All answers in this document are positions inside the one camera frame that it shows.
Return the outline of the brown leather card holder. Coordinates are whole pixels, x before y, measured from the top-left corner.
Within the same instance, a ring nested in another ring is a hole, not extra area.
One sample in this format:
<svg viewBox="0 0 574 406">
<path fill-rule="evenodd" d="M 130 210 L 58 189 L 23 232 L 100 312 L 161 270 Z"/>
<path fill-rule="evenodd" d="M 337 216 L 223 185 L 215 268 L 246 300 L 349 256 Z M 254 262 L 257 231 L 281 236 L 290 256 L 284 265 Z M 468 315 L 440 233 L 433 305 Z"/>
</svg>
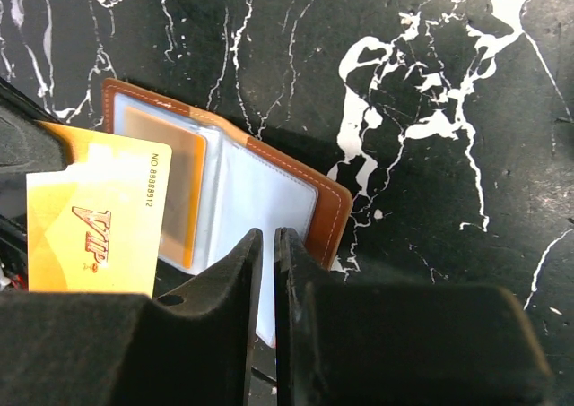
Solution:
<svg viewBox="0 0 574 406">
<path fill-rule="evenodd" d="M 330 268 L 351 212 L 350 192 L 212 112 L 113 78 L 103 83 L 102 101 L 109 133 L 127 136 L 124 110 L 134 107 L 206 138 L 193 262 L 185 273 L 203 272 L 250 229 L 261 230 L 263 271 L 256 332 L 274 346 L 275 231 L 294 229 L 310 256 Z M 159 256 L 180 270 L 160 255 L 160 249 Z"/>
</svg>

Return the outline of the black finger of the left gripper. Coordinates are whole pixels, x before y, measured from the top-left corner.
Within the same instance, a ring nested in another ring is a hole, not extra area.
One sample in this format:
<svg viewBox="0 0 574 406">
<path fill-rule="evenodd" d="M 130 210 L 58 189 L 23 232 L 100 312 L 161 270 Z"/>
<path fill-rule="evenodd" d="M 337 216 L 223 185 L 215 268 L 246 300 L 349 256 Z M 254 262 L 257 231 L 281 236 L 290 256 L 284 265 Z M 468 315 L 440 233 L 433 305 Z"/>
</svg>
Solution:
<svg viewBox="0 0 574 406">
<path fill-rule="evenodd" d="M 1 180 L 28 173 L 65 170 L 70 161 L 69 145 L 48 127 L 57 125 L 33 100 L 8 81 L 1 81 Z"/>
</svg>

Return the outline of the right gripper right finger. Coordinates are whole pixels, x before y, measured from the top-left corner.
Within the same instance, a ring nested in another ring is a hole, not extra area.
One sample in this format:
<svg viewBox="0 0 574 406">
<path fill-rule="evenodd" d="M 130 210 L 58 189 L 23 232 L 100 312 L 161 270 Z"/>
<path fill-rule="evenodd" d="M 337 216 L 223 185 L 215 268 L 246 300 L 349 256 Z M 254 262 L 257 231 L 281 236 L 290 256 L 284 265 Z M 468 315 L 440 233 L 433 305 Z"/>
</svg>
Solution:
<svg viewBox="0 0 574 406">
<path fill-rule="evenodd" d="M 274 237 L 281 405 L 551 405 L 517 299 L 481 284 L 348 284 L 293 229 Z"/>
</svg>

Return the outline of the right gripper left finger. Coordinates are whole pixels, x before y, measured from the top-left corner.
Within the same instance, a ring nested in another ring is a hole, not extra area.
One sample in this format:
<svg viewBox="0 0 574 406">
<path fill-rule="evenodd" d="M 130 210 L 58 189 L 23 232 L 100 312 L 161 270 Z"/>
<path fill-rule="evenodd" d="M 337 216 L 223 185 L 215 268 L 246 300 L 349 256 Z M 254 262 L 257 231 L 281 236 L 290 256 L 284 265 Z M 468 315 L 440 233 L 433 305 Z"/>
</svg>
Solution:
<svg viewBox="0 0 574 406">
<path fill-rule="evenodd" d="M 156 299 L 5 292 L 4 405 L 242 405 L 248 400 L 263 238 Z"/>
</svg>

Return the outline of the yellow VIP credit card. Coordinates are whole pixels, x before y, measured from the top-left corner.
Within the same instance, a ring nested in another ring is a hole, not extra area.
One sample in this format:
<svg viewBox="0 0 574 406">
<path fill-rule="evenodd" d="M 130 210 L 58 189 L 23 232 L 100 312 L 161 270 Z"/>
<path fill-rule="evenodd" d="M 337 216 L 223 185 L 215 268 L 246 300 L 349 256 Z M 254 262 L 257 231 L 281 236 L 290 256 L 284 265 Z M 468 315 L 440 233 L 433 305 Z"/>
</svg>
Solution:
<svg viewBox="0 0 574 406">
<path fill-rule="evenodd" d="M 47 123 L 66 169 L 26 177 L 28 288 L 151 296 L 172 149 Z"/>
</svg>

